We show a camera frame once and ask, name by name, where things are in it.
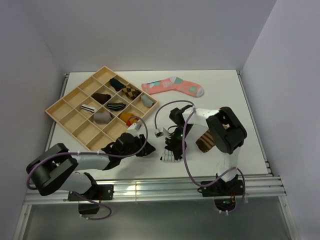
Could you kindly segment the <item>wooden compartment tray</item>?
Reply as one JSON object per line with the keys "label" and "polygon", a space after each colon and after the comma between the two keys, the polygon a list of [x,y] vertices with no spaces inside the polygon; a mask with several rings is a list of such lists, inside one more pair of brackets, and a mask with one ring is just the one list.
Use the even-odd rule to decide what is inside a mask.
{"label": "wooden compartment tray", "polygon": [[[131,100],[122,90],[116,91],[110,85],[111,78],[119,80],[125,86],[139,90],[141,94]],[[109,94],[111,99],[105,104],[100,104],[92,98],[94,93]],[[148,96],[154,102],[151,108],[143,105],[142,95]],[[125,103],[126,107],[121,111],[111,111],[107,108],[107,103]],[[95,113],[109,112],[112,120],[108,124],[97,124],[94,121],[95,113],[82,110],[82,104],[95,107]],[[128,126],[119,118],[121,113],[133,113],[146,120],[158,106],[159,102],[139,89],[137,85],[103,66],[70,92],[64,93],[58,101],[46,109],[45,112],[56,123],[50,144],[63,143],[71,151],[99,150],[114,142],[127,130]]]}

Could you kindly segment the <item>black striped rolled sock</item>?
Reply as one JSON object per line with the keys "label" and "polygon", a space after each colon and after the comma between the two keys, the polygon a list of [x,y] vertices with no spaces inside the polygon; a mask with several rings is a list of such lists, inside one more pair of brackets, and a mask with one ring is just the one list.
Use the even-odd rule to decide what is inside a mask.
{"label": "black striped rolled sock", "polygon": [[126,108],[126,106],[127,105],[123,102],[109,102],[106,104],[106,107],[110,111],[114,111],[114,112],[122,111]]}

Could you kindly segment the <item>aluminium front rail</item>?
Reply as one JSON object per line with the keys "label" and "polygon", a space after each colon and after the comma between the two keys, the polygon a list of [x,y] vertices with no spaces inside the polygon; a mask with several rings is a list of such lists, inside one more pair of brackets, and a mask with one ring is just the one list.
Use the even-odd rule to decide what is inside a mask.
{"label": "aluminium front rail", "polygon": [[[189,178],[158,178],[143,180],[99,180],[99,185],[113,185],[112,202],[156,202],[201,200],[198,186]],[[246,176],[245,192],[247,198],[283,197],[285,188],[279,176]],[[58,190],[48,196],[41,196],[35,190],[26,192],[24,205],[70,204],[68,192]]]}

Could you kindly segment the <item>brown striped sock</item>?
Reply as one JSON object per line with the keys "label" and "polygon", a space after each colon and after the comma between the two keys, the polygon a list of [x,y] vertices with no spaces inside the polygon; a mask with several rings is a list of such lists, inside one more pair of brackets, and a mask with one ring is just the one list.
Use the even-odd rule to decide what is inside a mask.
{"label": "brown striped sock", "polygon": [[198,138],[195,144],[203,153],[207,153],[211,150],[215,146],[215,141],[210,130],[208,129],[200,138]]}

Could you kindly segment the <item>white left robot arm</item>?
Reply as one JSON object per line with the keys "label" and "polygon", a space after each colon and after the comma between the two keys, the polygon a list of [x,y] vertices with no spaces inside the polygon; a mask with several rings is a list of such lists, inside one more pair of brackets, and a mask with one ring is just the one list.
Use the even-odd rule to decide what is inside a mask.
{"label": "white left robot arm", "polygon": [[152,154],[156,149],[147,138],[125,132],[96,152],[70,152],[63,143],[57,143],[27,166],[27,188],[42,196],[64,190],[94,200],[101,191],[87,171],[111,170],[125,158]]}

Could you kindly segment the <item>beige grey rolled sock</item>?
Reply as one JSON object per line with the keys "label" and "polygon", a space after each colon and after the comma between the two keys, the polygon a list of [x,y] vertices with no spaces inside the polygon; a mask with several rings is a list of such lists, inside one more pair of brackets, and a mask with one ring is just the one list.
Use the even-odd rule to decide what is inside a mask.
{"label": "beige grey rolled sock", "polygon": [[96,112],[93,115],[93,120],[98,125],[106,125],[113,119],[112,115],[109,112]]}

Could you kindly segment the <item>dark brown rolled sock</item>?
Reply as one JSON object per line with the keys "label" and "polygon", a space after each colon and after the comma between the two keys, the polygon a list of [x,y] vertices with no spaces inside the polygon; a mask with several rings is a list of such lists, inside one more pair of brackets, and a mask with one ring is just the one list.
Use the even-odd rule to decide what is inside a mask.
{"label": "dark brown rolled sock", "polygon": [[91,97],[101,105],[104,105],[107,101],[109,101],[112,98],[110,94],[97,93],[97,92],[93,93]]}

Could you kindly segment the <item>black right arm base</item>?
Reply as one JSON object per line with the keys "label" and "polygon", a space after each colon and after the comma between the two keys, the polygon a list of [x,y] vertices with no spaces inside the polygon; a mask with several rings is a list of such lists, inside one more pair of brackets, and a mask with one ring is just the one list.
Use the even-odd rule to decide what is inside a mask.
{"label": "black right arm base", "polygon": [[215,207],[225,213],[234,211],[245,202],[245,182],[239,175],[228,182],[219,179],[209,187],[199,187],[197,191],[205,197],[225,197],[214,200]]}

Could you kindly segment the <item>brown argyle rolled sock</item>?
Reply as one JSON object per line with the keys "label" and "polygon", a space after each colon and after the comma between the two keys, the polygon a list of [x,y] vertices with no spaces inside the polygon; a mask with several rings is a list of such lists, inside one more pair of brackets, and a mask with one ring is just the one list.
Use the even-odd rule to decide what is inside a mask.
{"label": "brown argyle rolled sock", "polygon": [[139,90],[129,85],[126,85],[124,88],[122,88],[122,92],[131,100],[136,99],[141,94]]}

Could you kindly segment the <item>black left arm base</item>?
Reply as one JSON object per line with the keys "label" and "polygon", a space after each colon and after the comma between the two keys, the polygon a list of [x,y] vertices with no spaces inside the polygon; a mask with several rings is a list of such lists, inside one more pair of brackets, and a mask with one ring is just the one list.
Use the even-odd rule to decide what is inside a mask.
{"label": "black left arm base", "polygon": [[[91,221],[104,220],[111,216],[111,208],[103,203],[113,199],[113,184],[96,184],[85,193],[69,191],[67,200],[69,202],[78,202],[78,213],[82,218]],[[108,210],[106,216],[94,217],[102,208]]]}

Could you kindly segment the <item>pink patterned sock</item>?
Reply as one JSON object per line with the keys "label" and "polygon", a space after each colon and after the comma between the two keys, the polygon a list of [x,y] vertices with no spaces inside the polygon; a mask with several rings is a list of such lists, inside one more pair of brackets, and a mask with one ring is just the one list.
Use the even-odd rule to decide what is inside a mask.
{"label": "pink patterned sock", "polygon": [[169,78],[154,82],[143,83],[141,85],[141,88],[149,95],[176,91],[199,98],[202,97],[205,93],[203,87],[198,83],[186,81],[177,76],[171,76]]}

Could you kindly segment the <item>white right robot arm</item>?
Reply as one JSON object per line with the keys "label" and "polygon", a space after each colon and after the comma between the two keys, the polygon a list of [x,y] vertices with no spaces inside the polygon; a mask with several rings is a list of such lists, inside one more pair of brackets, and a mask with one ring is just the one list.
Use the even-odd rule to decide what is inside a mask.
{"label": "white right robot arm", "polygon": [[191,104],[183,108],[174,108],[169,118],[177,125],[173,133],[165,138],[162,161],[179,161],[186,154],[185,137],[193,125],[206,127],[213,139],[214,145],[221,152],[216,183],[217,191],[222,195],[229,194],[234,188],[238,177],[237,165],[241,146],[247,138],[247,131],[230,107],[209,110],[196,108]]}

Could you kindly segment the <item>mustard rolled sock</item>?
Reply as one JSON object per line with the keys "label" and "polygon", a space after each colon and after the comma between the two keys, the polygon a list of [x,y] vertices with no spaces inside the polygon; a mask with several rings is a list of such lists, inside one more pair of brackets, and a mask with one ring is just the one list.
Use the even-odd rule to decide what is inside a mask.
{"label": "mustard rolled sock", "polygon": [[119,118],[125,122],[125,124],[129,127],[132,124],[136,123],[139,118],[137,118],[137,116],[131,112],[123,112],[119,115]]}

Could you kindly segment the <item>white black striped sock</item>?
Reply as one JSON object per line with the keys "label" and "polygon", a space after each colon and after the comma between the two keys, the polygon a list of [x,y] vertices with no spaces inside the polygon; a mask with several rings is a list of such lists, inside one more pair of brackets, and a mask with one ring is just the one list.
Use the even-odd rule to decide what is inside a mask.
{"label": "white black striped sock", "polygon": [[165,163],[178,163],[181,161],[181,158],[179,157],[178,159],[175,159],[173,151],[165,148],[160,157],[160,160]]}

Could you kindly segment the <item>white black rolled sock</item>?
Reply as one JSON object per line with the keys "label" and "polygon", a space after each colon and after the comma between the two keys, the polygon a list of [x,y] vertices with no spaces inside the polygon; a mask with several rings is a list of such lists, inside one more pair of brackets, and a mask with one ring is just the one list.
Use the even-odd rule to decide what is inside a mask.
{"label": "white black rolled sock", "polygon": [[90,105],[87,105],[87,104],[82,104],[80,106],[80,108],[88,113],[92,113],[94,114],[96,111],[97,111],[97,108],[94,107],[94,106],[90,106]]}

